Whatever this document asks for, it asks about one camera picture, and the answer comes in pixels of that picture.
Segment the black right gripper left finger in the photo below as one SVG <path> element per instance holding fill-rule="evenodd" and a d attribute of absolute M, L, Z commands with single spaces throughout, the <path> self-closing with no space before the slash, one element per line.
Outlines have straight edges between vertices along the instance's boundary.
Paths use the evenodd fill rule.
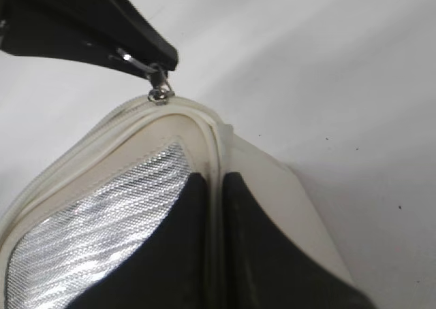
<path fill-rule="evenodd" d="M 167 217 L 72 308 L 205 308 L 205 179 L 190 174 Z"/>

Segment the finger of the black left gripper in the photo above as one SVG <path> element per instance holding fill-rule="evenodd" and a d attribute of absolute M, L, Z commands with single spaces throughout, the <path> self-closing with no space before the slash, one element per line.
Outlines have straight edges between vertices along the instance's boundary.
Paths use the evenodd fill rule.
<path fill-rule="evenodd" d="M 41 57 L 100 67 L 133 67 L 116 49 L 122 48 L 144 64 L 152 46 L 149 24 L 130 5 L 93 4 L 76 9 L 10 3 L 1 28 L 1 50 L 14 56 Z"/>
<path fill-rule="evenodd" d="M 176 49 L 129 0 L 1 0 L 1 50 L 137 71 L 124 50 L 144 65 L 173 71 Z"/>

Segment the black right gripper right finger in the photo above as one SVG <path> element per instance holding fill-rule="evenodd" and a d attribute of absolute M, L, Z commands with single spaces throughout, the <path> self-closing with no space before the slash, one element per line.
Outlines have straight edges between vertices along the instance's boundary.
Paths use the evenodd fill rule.
<path fill-rule="evenodd" d="M 225 175 L 222 204 L 230 308 L 374 308 L 287 238 L 240 173 Z"/>

